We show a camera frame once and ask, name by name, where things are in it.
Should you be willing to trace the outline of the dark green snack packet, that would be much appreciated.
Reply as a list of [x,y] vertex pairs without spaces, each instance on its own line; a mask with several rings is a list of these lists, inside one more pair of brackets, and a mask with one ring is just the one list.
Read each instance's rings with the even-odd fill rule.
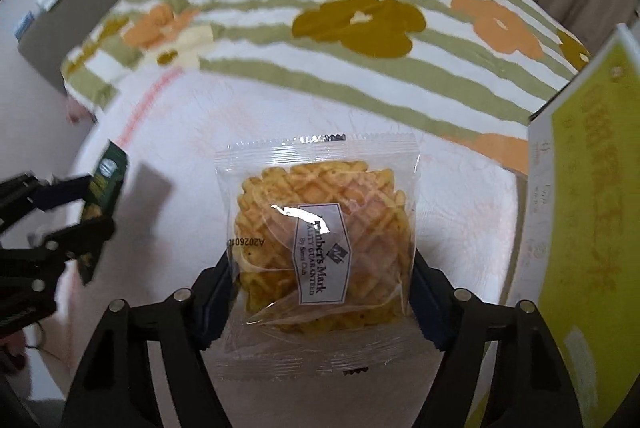
[[127,168],[127,153],[115,142],[110,141],[96,165],[80,215],[81,222],[104,220],[101,229],[89,244],[88,251],[77,259],[78,273],[84,285],[89,284],[93,279],[103,246],[115,231],[113,216],[122,192]]

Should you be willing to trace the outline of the waffle cookie clear packet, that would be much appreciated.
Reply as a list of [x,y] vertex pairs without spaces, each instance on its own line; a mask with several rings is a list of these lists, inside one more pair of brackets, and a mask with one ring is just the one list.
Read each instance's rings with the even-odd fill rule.
[[408,356],[419,165],[411,133],[218,154],[234,287],[215,344],[222,376],[332,374]]

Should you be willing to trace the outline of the green cardboard box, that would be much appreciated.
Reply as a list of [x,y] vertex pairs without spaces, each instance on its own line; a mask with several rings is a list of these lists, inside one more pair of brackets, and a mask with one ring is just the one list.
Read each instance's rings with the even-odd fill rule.
[[566,364],[582,421],[604,426],[639,375],[639,44],[616,25],[526,118],[525,202],[490,303],[528,299]]

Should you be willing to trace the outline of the floral striped blanket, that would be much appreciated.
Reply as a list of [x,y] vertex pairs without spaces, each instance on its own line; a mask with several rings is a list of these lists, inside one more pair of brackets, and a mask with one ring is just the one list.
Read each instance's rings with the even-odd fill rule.
[[526,167],[529,116],[589,59],[532,0],[118,0],[64,58],[99,115],[147,64],[351,104]]

